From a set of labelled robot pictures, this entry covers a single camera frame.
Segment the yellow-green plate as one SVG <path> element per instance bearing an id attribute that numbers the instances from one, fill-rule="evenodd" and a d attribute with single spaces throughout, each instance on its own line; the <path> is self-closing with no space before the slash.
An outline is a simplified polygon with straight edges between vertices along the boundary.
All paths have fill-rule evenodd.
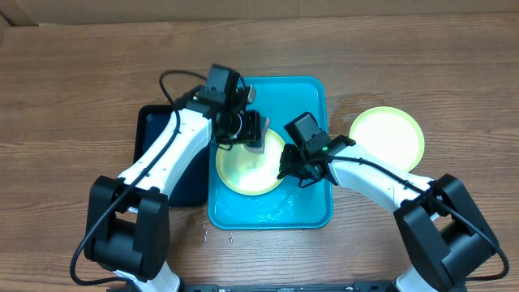
<path id="1" fill-rule="evenodd" d="M 250 152 L 244 144 L 229 151 L 218 149 L 216 169 L 221 181 L 241 195 L 262 195 L 275 189 L 285 141 L 272 129 L 265 137 L 264 152 Z"/>
<path id="2" fill-rule="evenodd" d="M 406 172 L 418 165 L 425 151 L 418 123 L 405 111 L 389 106 L 371 108 L 357 116 L 350 138 L 371 155 Z"/>

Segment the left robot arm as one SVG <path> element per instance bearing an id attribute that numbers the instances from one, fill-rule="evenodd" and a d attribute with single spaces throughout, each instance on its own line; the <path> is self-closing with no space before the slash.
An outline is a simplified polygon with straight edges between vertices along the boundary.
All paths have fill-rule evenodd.
<path id="1" fill-rule="evenodd" d="M 172 113 L 150 148 L 117 178 L 100 176 L 92 185 L 84 238 L 71 260 L 70 274 L 85 256 L 114 272 L 131 291 L 177 291 L 180 278 L 166 262 L 169 252 L 169 198 L 191 161 L 212 140 L 219 144 L 257 143 L 260 114 L 248 110 L 250 85 L 223 89 L 198 85 L 171 105 Z"/>

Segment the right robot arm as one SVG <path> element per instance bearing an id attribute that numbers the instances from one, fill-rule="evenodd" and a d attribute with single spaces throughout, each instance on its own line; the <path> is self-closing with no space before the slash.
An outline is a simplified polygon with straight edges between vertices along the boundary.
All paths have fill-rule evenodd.
<path id="1" fill-rule="evenodd" d="M 411 268 L 394 282 L 397 291 L 463 291 L 499 242 L 465 185 L 445 174 L 432 179 L 399 170 L 352 139 L 287 144 L 279 178 L 301 188 L 323 179 L 354 190 L 394 216 Z"/>

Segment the teal plastic tray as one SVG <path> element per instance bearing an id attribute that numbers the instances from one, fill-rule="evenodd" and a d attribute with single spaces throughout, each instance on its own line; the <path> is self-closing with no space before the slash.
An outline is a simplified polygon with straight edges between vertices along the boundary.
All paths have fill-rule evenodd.
<path id="1" fill-rule="evenodd" d="M 256 90 L 249 107 L 271 119 L 269 129 L 277 147 L 264 156 L 278 163 L 286 143 L 292 139 L 284 126 L 300 114 L 310 112 L 320 128 L 328 128 L 324 86 L 311 76 L 245 78 Z M 221 162 L 217 154 L 225 151 L 215 146 L 209 155 L 208 217 L 223 230 L 318 229 L 332 218 L 332 184 L 326 180 L 309 187 L 298 186 L 298 179 L 287 176 L 281 181 L 266 178 L 260 195 L 244 195 L 228 187 L 217 172 Z"/>

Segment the black water tray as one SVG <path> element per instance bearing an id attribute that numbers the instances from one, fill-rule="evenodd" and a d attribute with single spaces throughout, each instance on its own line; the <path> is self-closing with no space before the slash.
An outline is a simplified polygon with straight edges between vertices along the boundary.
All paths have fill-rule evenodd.
<path id="1" fill-rule="evenodd" d="M 137 162 L 165 129 L 172 109 L 169 105 L 145 105 L 139 110 L 133 162 Z M 191 160 L 169 196 L 171 208 L 202 206 L 208 199 L 209 156 L 206 146 Z"/>

